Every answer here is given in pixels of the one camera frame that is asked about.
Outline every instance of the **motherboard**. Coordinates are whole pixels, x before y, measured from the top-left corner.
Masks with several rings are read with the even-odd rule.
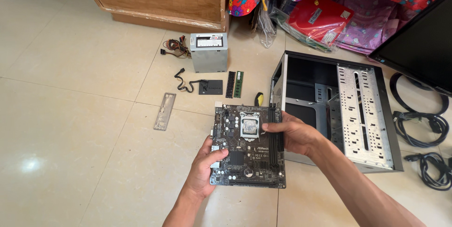
[[[286,187],[283,134],[263,131],[269,122],[281,122],[280,108],[215,102],[212,151],[227,148],[229,154],[210,166],[210,184]]]

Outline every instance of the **plastic bag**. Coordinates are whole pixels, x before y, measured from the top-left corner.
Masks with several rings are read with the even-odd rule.
[[[257,31],[259,34],[260,43],[265,48],[270,48],[276,38],[276,27],[273,25],[270,16],[268,16],[268,8],[270,7],[270,0],[262,0],[258,8],[257,17]]]
[[[286,0],[281,9],[273,7],[269,16],[308,47],[331,52],[343,39],[342,32],[353,11],[331,0],[302,0],[296,5]]]

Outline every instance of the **pink fabric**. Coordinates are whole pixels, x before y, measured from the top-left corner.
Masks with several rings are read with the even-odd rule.
[[[341,48],[370,54],[397,30],[397,4],[391,0],[333,1],[355,12],[343,31]]]

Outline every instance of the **cpu socket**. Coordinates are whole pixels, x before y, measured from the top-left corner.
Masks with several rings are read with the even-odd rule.
[[[240,112],[240,137],[249,142],[259,138],[259,115],[257,112]]]

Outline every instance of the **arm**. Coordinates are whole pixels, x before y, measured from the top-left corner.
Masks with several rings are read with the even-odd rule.
[[[173,209],[163,222],[163,227],[193,226],[201,202],[215,188],[215,185],[209,184],[210,165],[228,155],[227,149],[211,152],[211,147],[212,139],[208,136],[193,160],[189,176],[180,190]]]
[[[263,124],[262,128],[284,132],[284,147],[308,156],[319,167],[360,226],[425,226],[312,126],[283,112],[282,123]]]

